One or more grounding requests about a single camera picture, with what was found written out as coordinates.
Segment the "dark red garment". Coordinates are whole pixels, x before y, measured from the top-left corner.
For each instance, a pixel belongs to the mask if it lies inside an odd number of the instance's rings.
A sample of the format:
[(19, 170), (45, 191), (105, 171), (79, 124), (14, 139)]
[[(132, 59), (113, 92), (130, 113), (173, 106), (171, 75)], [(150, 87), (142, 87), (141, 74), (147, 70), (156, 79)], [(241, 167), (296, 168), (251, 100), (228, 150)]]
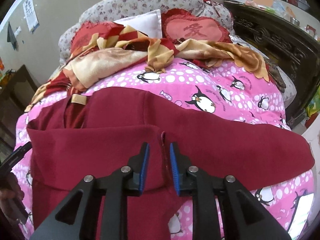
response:
[(44, 108), (27, 126), (33, 152), (33, 222), (37, 228), (86, 175), (110, 175), (150, 145), (145, 192), (128, 201), (129, 239), (169, 239), (168, 222), (185, 202), (175, 193), (169, 145), (208, 174), (235, 176), (249, 190), (292, 179), (315, 161), (300, 135), (184, 109), (150, 92), (111, 87)]

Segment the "pink penguin bedspread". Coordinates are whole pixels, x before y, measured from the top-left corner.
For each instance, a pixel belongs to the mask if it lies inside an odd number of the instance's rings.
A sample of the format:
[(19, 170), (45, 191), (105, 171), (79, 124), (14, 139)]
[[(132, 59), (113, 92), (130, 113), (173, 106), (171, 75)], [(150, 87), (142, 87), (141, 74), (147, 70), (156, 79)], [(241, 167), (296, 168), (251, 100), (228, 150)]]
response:
[[(69, 95), (67, 92), (58, 91), (44, 97), (18, 119), (17, 145), (31, 142), (27, 126), (44, 108), (66, 98), (72, 103), (85, 105), (93, 93), (111, 87), (144, 90), (184, 109), (203, 111), (246, 124), (270, 124), (291, 131), (285, 122), (281, 93), (271, 81), (256, 78), (244, 68), (237, 67), (231, 60), (224, 60), (219, 67), (202, 70), (190, 61), (174, 59), (162, 74), (148, 74), (145, 64), (140, 63), (99, 80), (85, 92)], [(23, 190), (23, 204), (29, 215), (27, 222), (19, 225), (25, 239), (31, 239), (38, 228), (34, 227), (32, 213), (32, 152), (33, 148), (13, 169), (18, 187)], [(284, 182), (249, 191), (287, 231), (290, 239), (300, 236), (313, 202), (311, 169)], [(191, 239), (193, 235), (192, 200), (190, 197), (180, 198), (184, 198), (185, 202), (168, 222), (169, 239)]]

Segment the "dark wooden side table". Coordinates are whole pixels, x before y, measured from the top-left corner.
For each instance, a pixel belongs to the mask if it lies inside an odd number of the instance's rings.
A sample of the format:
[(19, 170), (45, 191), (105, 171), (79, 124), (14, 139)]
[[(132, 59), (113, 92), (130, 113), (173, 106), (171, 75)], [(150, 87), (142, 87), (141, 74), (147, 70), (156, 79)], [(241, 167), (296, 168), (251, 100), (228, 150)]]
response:
[(14, 150), (17, 120), (37, 89), (25, 65), (7, 71), (1, 79), (1, 158)]

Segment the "red and yellow blanket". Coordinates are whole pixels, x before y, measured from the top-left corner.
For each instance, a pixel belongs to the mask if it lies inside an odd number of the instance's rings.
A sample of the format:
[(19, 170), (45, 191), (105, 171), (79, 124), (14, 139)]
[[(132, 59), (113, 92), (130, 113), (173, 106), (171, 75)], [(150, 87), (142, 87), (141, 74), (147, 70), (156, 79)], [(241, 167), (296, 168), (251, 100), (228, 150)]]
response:
[(255, 51), (232, 43), (187, 39), (174, 44), (167, 38), (150, 38), (123, 26), (116, 36), (92, 36), (89, 45), (71, 53), (58, 72), (41, 85), (24, 110), (29, 112), (44, 97), (65, 90), (69, 95), (85, 92), (101, 79), (120, 70), (146, 63), (148, 74), (162, 74), (174, 58), (195, 60), (202, 68), (221, 66), (223, 60), (233, 60), (258, 79), (269, 81), (264, 58)]

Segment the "red heart pillow left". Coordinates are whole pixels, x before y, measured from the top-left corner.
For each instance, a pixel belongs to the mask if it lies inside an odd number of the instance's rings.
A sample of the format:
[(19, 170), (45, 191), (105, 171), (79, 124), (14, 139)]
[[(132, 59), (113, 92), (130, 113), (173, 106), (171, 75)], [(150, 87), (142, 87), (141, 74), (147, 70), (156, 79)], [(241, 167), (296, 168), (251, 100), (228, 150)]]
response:
[(98, 37), (108, 38), (110, 36), (118, 35), (123, 29), (121, 24), (114, 22), (85, 22), (81, 25), (80, 29), (75, 33), (71, 43), (71, 53), (89, 45), (92, 36), (97, 34)]

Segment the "dark carved wooden headboard cabinet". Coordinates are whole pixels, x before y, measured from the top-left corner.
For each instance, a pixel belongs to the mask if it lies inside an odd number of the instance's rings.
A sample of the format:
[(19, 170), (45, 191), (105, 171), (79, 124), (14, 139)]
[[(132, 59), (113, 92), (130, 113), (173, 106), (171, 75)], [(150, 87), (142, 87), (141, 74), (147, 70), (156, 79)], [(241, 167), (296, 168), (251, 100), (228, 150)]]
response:
[(319, 42), (292, 23), (269, 12), (225, 1), (236, 35), (276, 62), (295, 85), (297, 95), (286, 109), (295, 127), (319, 87)]

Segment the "floral grey bolster pillow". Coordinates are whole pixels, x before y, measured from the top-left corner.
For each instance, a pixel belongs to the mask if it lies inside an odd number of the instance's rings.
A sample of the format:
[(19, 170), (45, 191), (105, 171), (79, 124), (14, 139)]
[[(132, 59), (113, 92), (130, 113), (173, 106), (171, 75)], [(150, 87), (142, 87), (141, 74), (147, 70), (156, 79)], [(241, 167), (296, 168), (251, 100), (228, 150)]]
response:
[(121, 18), (141, 15), (156, 9), (167, 12), (170, 9), (184, 9), (195, 16), (206, 16), (215, 19), (230, 34), (234, 35), (233, 16), (219, 2), (204, 0), (102, 0), (84, 11), (78, 23), (60, 36), (60, 64), (64, 65), (71, 55), (71, 41), (82, 23), (115, 21)]

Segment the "white pillow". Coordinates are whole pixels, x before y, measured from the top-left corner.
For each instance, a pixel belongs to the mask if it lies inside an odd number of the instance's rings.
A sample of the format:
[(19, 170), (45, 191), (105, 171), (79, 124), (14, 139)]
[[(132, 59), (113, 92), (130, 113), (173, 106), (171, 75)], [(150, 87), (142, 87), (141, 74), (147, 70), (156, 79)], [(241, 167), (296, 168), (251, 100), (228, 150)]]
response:
[(162, 18), (159, 9), (137, 16), (131, 16), (116, 20), (115, 23), (123, 26), (131, 26), (150, 38), (162, 38)]

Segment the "red heart pillow with character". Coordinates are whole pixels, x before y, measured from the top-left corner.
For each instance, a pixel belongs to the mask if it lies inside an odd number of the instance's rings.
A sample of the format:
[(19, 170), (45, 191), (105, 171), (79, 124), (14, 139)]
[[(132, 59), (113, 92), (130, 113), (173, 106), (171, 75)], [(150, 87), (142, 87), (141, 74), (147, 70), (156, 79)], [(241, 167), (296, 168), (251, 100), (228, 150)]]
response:
[(177, 43), (187, 39), (230, 43), (229, 31), (215, 19), (194, 16), (184, 9), (171, 9), (161, 14), (163, 37)]

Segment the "dark cloth on wall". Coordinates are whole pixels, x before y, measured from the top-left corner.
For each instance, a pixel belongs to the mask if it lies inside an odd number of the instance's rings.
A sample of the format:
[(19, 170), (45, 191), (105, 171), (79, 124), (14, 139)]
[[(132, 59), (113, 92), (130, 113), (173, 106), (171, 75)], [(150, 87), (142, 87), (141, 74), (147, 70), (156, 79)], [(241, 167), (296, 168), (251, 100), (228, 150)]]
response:
[(17, 40), (10, 23), (8, 23), (7, 27), (7, 42), (12, 45), (13, 50), (18, 50)]

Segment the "white wall calendar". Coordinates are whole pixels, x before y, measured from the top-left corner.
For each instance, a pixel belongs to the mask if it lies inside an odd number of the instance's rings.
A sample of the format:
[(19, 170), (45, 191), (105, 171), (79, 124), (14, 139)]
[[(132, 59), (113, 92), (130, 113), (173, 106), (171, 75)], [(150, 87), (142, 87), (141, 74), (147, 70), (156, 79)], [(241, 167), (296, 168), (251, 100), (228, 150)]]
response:
[(39, 26), (33, 0), (25, 0), (23, 2), (23, 11), (28, 29), (31, 33), (33, 33)]

